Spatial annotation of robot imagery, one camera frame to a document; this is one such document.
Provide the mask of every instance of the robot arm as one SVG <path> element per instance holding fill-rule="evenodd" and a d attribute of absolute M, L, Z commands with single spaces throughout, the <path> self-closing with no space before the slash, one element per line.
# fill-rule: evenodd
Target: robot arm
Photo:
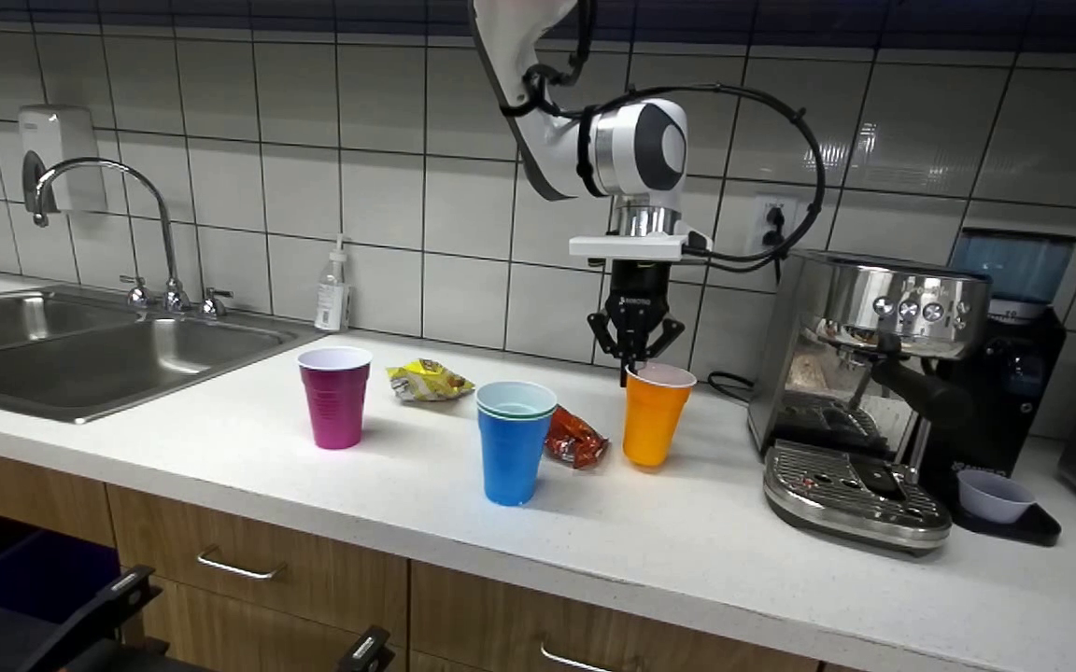
<path fill-rule="evenodd" d="M 685 246 L 671 228 L 688 177 L 688 117 L 661 98 L 568 117 L 549 100 L 536 71 L 541 32 L 574 0 L 470 0 L 470 7 L 481 60 L 518 138 L 536 189 L 549 202 L 578 193 L 612 197 L 612 235 L 572 239 L 572 253 L 612 261 L 605 309 L 587 320 L 600 352 L 630 370 L 685 331 L 668 319 L 664 290 L 668 264 L 679 261 Z"/>

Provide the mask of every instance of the blue cup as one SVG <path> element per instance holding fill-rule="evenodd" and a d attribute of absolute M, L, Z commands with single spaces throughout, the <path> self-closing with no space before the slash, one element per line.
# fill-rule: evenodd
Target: blue cup
<path fill-rule="evenodd" d="M 524 381 L 481 386 L 478 396 L 486 495 L 502 508 L 518 508 L 537 489 L 556 396 Z"/>

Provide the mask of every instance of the plastic cup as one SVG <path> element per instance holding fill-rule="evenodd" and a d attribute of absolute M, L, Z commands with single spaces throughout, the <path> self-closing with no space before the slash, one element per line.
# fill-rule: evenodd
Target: plastic cup
<path fill-rule="evenodd" d="M 362 398 L 372 356 L 356 346 L 301 352 L 301 386 L 316 448 L 353 448 L 362 442 Z"/>
<path fill-rule="evenodd" d="M 496 381 L 478 390 L 478 437 L 486 495 L 502 508 L 518 508 L 537 489 L 549 413 L 556 396 L 526 381 Z"/>
<path fill-rule="evenodd" d="M 639 469 L 661 469 L 671 457 L 679 413 L 694 390 L 694 372 L 646 363 L 625 386 L 625 457 Z"/>

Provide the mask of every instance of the coffee machine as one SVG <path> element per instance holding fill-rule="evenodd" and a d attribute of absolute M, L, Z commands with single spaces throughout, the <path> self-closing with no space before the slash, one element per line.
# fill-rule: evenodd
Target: coffee machine
<path fill-rule="evenodd" d="M 947 544 L 949 513 L 920 485 L 917 437 L 969 412 L 933 366 L 978 346 L 988 301 L 976 271 L 796 253 L 746 404 L 767 502 L 802 528 Z"/>

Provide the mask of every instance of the kitchen sink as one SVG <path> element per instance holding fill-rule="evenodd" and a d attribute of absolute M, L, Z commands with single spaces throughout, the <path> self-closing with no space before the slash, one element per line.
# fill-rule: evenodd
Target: kitchen sink
<path fill-rule="evenodd" d="M 54 287 L 0 294 L 0 346 L 54 338 L 66 331 L 116 327 L 132 320 L 137 320 L 132 306 L 97 294 Z"/>
<path fill-rule="evenodd" d="M 0 406 L 89 422 L 309 338 L 278 320 L 132 319 L 0 346 Z"/>

